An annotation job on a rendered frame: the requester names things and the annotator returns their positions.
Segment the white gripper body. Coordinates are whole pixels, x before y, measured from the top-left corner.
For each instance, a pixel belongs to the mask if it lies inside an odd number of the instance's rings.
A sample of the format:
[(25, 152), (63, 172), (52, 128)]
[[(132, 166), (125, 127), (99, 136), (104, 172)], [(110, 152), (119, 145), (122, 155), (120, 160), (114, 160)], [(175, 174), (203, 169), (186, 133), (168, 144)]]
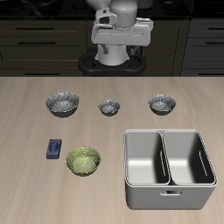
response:
[(147, 46), (151, 42), (152, 29), (153, 21), (149, 18), (138, 17), (128, 28), (94, 22), (91, 41), (98, 45)]

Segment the small black bowl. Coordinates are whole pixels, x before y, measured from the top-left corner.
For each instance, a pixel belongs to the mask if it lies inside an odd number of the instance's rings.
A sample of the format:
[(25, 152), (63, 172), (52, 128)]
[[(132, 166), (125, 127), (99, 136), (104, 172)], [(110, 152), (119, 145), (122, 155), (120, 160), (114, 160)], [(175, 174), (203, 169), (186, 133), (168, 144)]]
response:
[(120, 109), (120, 104), (117, 101), (105, 100), (99, 104), (99, 110), (105, 116), (114, 116), (117, 114)]

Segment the middle-sized black bowl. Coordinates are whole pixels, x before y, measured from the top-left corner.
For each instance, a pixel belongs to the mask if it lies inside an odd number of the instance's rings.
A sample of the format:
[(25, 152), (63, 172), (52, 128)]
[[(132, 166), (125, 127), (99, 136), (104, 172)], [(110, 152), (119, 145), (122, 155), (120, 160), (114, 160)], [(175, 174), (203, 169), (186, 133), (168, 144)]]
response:
[(153, 95), (149, 99), (148, 104), (151, 111), (159, 116), (170, 114), (176, 106), (176, 102), (170, 96), (165, 94)]

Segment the large black bowl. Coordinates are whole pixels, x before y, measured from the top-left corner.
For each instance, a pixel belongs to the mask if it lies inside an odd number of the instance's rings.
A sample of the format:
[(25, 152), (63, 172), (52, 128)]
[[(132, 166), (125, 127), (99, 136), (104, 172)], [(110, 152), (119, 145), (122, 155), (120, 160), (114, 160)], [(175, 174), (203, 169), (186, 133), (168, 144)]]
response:
[(60, 118), (71, 116), (78, 108), (80, 99), (76, 94), (60, 92), (51, 95), (45, 102), (46, 108)]

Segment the green bowl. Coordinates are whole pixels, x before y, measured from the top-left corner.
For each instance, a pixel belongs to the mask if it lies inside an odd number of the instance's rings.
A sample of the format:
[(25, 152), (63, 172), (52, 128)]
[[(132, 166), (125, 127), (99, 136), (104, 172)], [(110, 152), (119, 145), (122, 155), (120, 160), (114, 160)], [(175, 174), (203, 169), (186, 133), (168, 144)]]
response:
[(86, 177), (93, 174), (101, 163), (100, 153), (83, 146), (70, 151), (66, 157), (66, 167), (75, 175)]

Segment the dark kitchen cupboards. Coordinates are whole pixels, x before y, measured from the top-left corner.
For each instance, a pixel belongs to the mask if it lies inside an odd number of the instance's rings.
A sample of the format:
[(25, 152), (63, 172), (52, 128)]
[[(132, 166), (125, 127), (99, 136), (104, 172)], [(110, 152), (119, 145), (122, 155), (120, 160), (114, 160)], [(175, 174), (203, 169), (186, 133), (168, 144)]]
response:
[[(177, 76), (197, 1), (138, 0), (138, 18), (153, 21), (141, 75)], [(79, 58), (90, 47), (95, 10), (86, 0), (0, 0), (0, 76), (82, 76)]]

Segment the small blue box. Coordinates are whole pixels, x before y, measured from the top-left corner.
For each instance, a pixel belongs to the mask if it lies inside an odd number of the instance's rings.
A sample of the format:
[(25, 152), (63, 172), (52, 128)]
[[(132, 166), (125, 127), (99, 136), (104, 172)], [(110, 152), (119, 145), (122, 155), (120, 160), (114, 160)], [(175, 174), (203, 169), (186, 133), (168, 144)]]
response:
[(49, 141), (46, 158), (47, 159), (58, 159), (60, 157), (60, 148), (61, 148), (62, 140), (61, 139), (51, 139)]

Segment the white two-bin basket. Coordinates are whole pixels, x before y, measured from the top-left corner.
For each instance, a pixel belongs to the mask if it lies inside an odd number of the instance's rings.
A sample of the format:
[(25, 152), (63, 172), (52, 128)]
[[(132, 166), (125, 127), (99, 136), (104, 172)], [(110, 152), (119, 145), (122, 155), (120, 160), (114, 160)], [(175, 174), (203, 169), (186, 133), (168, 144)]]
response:
[(128, 129), (123, 151), (130, 209), (201, 209), (217, 186), (203, 138), (195, 129)]

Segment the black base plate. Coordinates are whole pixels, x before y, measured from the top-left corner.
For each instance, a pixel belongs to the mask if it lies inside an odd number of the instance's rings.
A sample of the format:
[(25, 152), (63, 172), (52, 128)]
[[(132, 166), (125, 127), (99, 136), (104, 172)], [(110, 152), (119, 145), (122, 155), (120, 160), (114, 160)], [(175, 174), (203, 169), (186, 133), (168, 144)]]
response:
[(135, 51), (130, 53), (131, 48), (127, 48), (129, 59), (119, 66), (105, 66), (95, 59), (96, 47), (90, 47), (87, 52), (79, 58), (78, 67), (87, 77), (136, 77), (140, 76), (146, 68), (145, 58)]

